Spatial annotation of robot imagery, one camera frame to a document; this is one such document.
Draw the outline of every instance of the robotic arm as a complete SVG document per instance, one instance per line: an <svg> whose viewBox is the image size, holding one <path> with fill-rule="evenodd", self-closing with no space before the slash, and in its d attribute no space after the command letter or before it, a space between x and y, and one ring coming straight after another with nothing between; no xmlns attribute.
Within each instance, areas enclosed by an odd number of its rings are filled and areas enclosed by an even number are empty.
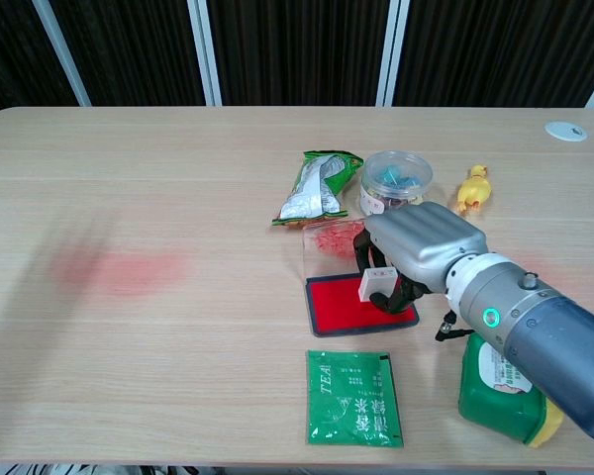
<svg viewBox="0 0 594 475"><path fill-rule="evenodd" d="M400 311L426 293L451 310L594 438L594 315L538 275L491 253L478 228L436 203L406 206L365 220L354 240L360 270L385 265L403 277L391 298L370 300Z"/></svg>

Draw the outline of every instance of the green snack bag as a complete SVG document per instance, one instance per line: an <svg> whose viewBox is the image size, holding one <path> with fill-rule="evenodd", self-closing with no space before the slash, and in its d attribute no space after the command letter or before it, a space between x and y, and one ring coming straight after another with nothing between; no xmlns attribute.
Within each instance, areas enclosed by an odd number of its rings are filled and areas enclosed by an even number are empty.
<svg viewBox="0 0 594 475"><path fill-rule="evenodd" d="M388 353L308 351L308 442L402 447Z"/></svg>
<svg viewBox="0 0 594 475"><path fill-rule="evenodd" d="M272 223L295 225L347 216L337 195L362 165L363 160L348 151L304 152L297 181Z"/></svg>

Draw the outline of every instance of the snack bag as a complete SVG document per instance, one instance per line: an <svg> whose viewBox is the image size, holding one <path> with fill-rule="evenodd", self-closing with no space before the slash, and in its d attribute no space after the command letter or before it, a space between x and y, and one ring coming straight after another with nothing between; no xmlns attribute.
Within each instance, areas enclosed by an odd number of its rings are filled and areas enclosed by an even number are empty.
<svg viewBox="0 0 594 475"><path fill-rule="evenodd" d="M348 151L304 152L304 164L293 191L272 223L305 224L347 216L336 195L362 165L363 160Z"/></svg>

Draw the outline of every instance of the dark curtain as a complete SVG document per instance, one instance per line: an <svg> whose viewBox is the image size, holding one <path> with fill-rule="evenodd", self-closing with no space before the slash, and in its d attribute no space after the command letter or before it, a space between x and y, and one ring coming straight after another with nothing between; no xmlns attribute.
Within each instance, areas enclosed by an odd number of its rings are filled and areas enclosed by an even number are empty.
<svg viewBox="0 0 594 475"><path fill-rule="evenodd" d="M396 106L583 107L594 0L412 0Z"/></svg>
<svg viewBox="0 0 594 475"><path fill-rule="evenodd" d="M388 0L209 0L225 105L373 106Z"/></svg>
<svg viewBox="0 0 594 475"><path fill-rule="evenodd" d="M0 109L76 106L30 0L0 0Z"/></svg>
<svg viewBox="0 0 594 475"><path fill-rule="evenodd" d="M51 0L93 106L204 105L185 0Z"/></svg>

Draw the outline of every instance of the toy duck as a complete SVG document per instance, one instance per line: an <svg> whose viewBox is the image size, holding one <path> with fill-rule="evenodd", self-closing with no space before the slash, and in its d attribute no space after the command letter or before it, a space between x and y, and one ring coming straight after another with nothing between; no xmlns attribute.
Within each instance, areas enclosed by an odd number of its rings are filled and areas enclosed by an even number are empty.
<svg viewBox="0 0 594 475"><path fill-rule="evenodd" d="M486 179L488 168L475 165L471 168L470 178L465 179L457 192L457 210L466 211L467 206L479 210L482 203L491 195L491 184Z"/></svg>

